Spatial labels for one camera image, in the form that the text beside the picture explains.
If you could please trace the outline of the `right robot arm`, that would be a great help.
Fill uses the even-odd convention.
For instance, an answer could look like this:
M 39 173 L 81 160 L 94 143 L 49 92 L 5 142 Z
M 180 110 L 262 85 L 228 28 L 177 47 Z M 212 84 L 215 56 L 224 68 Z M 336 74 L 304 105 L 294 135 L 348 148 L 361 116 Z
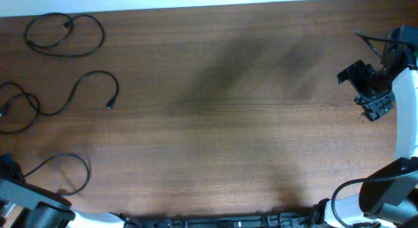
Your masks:
M 311 227 L 417 226 L 417 28 L 402 25 L 384 39 L 356 33 L 377 52 L 381 69 L 358 60 L 338 73 L 357 91 L 354 102 L 374 122 L 396 108 L 394 160 L 366 178 L 341 184 L 313 208 Z

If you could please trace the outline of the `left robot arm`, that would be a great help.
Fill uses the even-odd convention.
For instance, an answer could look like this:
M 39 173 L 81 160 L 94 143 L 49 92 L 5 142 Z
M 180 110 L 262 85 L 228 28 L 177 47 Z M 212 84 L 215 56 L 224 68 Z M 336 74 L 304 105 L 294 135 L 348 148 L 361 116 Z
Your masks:
M 53 159 L 60 157 L 73 157 L 81 161 L 86 169 L 84 184 L 72 193 L 54 193 L 34 186 L 25 181 L 26 177 L 33 174 L 42 166 Z M 1 156 L 1 226 L 7 222 L 7 216 L 16 205 L 22 207 L 22 211 L 12 223 L 12 227 L 60 227 L 60 228 L 123 228 L 135 227 L 127 218 L 113 214 L 93 214 L 71 208 L 72 204 L 67 196 L 75 195 L 82 191 L 88 184 L 91 173 L 88 164 L 76 154 L 57 154 L 43 161 L 32 171 L 23 174 L 10 154 Z

